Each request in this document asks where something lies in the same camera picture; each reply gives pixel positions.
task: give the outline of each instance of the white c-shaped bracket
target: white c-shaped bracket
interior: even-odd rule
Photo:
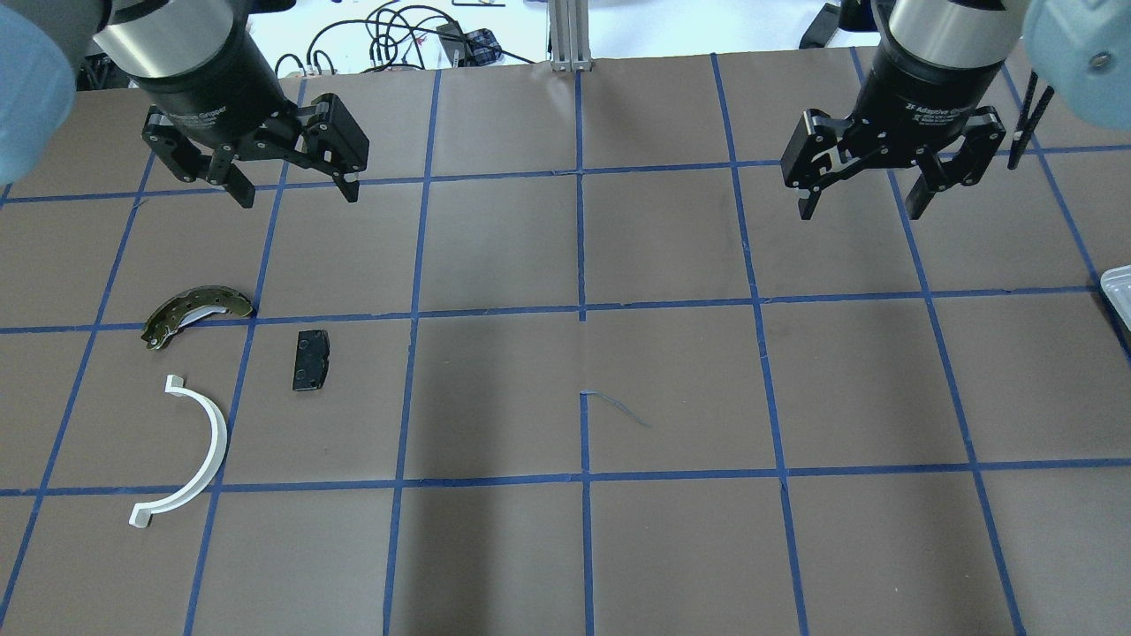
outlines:
[[[208,421],[211,423],[211,446],[208,447],[208,455],[205,456],[205,463],[200,466],[200,470],[197,471],[197,474],[192,475],[192,479],[183,488],[164,499],[133,505],[133,514],[130,515],[130,525],[133,527],[146,527],[149,525],[149,517],[153,515],[180,508],[192,500],[193,497],[200,495],[200,491],[208,485],[211,478],[216,476],[216,471],[224,463],[224,453],[227,450],[227,423],[224,421],[224,414],[219,412],[219,407],[216,406],[215,402],[195,390],[184,388],[184,379],[180,376],[169,376],[165,378],[165,393],[171,393],[180,397],[191,397],[205,407],[205,412],[208,413]]]

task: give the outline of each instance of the white tray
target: white tray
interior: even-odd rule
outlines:
[[[1123,324],[1131,329],[1131,265],[1108,269],[1099,277],[1107,300],[1112,301],[1115,311],[1120,312]]]

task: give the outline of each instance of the bolt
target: bolt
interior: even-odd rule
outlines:
[[[1096,53],[1095,55],[1091,57],[1091,61],[1088,62],[1088,65],[1090,65],[1091,68],[1096,70],[1099,70],[1110,63],[1112,63],[1112,54],[1108,53],[1107,51],[1104,51],[1103,53]]]

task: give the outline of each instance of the dark green curved object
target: dark green curved object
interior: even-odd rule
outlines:
[[[213,313],[251,316],[256,308],[248,296],[219,285],[193,287],[165,301],[145,323],[141,340],[146,349],[165,349],[181,329]]]

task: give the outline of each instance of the white plastic arc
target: white plastic arc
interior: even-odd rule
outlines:
[[[211,424],[211,445],[208,447],[205,463],[184,487],[164,499],[133,505],[133,514],[130,515],[130,525],[133,527],[147,527],[149,517],[153,515],[175,510],[200,495],[211,478],[216,476],[216,471],[224,463],[224,454],[227,450],[227,423],[215,402],[195,390],[184,388],[184,379],[180,376],[165,378],[165,393],[180,397],[191,397],[204,406],[205,412],[208,413],[208,422]]]

